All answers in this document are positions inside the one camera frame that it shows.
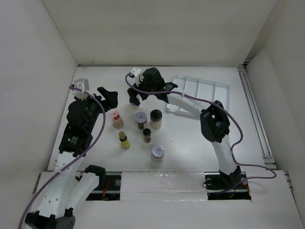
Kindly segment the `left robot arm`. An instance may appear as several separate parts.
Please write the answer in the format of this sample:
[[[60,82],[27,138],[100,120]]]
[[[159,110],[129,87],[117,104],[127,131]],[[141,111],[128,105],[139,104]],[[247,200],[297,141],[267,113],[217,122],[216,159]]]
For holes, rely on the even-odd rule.
[[[67,125],[64,129],[53,176],[36,192],[26,207],[20,224],[32,229],[72,229],[75,212],[94,189],[106,185],[105,168],[90,165],[80,180],[77,171],[88,151],[97,143],[92,131],[99,115],[118,106],[118,93],[103,87],[100,95],[86,90],[70,89],[75,93],[68,107]]]

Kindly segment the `tall blue label spice bottle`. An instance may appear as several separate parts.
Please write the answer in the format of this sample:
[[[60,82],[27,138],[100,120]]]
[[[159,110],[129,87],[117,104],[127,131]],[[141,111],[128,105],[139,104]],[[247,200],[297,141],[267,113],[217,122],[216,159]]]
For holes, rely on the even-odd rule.
[[[131,108],[134,109],[134,110],[139,109],[139,106],[138,106],[138,105],[136,105],[136,104],[134,104],[134,103],[131,103],[131,102],[130,102],[130,106],[131,106]]]

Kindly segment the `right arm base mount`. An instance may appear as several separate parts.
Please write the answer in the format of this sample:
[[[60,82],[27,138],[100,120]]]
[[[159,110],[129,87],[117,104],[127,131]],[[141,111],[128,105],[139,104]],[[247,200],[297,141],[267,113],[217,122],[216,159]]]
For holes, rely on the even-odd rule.
[[[207,191],[208,200],[251,200],[251,193],[248,185],[236,185],[241,179],[246,178],[246,173],[242,172],[233,185],[227,186],[220,177],[219,172],[209,172],[204,174],[205,181],[202,187]]]

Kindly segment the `white lid brown spice jar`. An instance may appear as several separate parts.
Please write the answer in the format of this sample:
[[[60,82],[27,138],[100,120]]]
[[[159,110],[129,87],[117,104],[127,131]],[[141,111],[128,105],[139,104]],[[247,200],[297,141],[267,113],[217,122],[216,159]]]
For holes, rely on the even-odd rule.
[[[140,130],[144,130],[147,126],[147,115],[145,112],[137,112],[135,114],[136,126]]]

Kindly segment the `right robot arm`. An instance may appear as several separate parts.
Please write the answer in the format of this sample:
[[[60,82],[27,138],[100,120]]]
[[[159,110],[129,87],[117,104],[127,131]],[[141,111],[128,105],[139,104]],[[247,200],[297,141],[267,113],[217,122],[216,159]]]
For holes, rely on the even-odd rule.
[[[211,142],[219,163],[220,182],[223,189],[235,188],[241,180],[240,166],[235,162],[229,141],[229,114],[219,101],[207,101],[188,95],[172,82],[165,82],[158,69],[150,68],[141,72],[132,68],[125,80],[135,79],[129,85],[130,103],[139,106],[140,100],[149,95],[167,104],[178,106],[200,120],[201,133]]]

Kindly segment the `black cap beige spice jar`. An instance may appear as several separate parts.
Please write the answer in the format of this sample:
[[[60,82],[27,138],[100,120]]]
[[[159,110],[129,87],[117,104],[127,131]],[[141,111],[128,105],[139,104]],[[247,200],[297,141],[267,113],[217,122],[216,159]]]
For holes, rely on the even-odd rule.
[[[160,110],[154,109],[150,113],[150,125],[153,129],[160,129],[162,126],[163,114]]]

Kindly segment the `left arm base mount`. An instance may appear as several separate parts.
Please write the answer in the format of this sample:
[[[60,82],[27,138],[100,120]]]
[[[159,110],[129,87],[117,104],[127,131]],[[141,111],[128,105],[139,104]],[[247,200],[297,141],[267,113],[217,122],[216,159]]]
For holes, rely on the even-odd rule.
[[[86,198],[87,201],[120,200],[122,184],[121,172],[106,172],[105,181],[95,188]]]

